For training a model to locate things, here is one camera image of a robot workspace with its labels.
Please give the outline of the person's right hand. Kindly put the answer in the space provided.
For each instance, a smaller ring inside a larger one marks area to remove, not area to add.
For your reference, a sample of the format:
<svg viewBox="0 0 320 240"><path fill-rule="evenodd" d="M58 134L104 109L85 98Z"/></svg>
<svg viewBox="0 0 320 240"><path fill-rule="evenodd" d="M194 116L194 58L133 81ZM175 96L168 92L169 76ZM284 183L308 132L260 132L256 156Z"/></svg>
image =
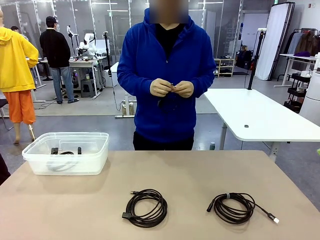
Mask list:
<svg viewBox="0 0 320 240"><path fill-rule="evenodd" d="M151 82L149 91L153 96L163 98L173 90L173 87L170 82L157 78Z"/></svg>

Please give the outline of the person's left hand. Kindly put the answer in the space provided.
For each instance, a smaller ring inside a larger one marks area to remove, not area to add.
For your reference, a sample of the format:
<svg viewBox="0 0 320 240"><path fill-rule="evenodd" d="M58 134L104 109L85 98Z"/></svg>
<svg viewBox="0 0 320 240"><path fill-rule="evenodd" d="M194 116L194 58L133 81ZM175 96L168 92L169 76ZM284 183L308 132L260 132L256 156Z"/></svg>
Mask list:
<svg viewBox="0 0 320 240"><path fill-rule="evenodd" d="M190 81L181 81L173 87L172 92L182 98L189 98L194 93L194 85Z"/></svg>

